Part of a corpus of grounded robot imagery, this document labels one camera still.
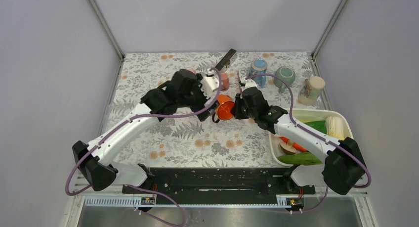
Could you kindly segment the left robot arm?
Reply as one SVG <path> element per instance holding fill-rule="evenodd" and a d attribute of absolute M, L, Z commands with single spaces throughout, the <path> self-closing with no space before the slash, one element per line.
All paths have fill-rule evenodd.
<path fill-rule="evenodd" d="M 196 116 L 205 121 L 219 105 L 216 96 L 221 92 L 221 72 L 216 68 L 206 75 L 181 69 L 155 89 L 148 91 L 140 103 L 114 125 L 94 140 L 77 141 L 73 147 L 76 166 L 94 191 L 102 191 L 112 184 L 134 185 L 140 192 L 153 188 L 153 180 L 144 167 L 114 162 L 118 153 L 138 134 L 157 125 L 165 118 Z"/>

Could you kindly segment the small orange mug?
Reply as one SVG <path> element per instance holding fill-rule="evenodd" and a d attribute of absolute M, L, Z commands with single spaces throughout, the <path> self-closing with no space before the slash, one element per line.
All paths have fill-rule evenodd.
<path fill-rule="evenodd" d="M 232 109 L 234 108 L 235 103 L 232 101 L 227 101 L 220 103 L 217 107 L 215 113 L 212 115 L 211 120 L 214 123 L 219 123 L 220 121 L 227 121 L 234 117 Z"/>

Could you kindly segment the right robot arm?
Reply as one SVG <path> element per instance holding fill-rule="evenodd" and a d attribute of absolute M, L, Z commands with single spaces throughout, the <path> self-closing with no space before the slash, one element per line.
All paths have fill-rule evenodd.
<path fill-rule="evenodd" d="M 261 129 L 285 136 L 315 155 L 324 165 L 325 185 L 335 193 L 346 195 L 352 188 L 371 185 L 371 174 L 354 139 L 341 140 L 298 121 L 291 110 L 269 105 L 258 88 L 237 93 L 232 113 L 239 120 L 253 119 Z"/>

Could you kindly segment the large orange mug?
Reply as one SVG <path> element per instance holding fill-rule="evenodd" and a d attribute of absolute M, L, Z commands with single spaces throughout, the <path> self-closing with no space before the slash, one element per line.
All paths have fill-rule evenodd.
<path fill-rule="evenodd" d="M 225 94 L 220 94 L 217 97 L 217 101 L 219 103 L 219 105 L 224 105 L 224 104 L 231 104 L 234 103 L 232 98 L 229 95 L 225 95 Z"/>

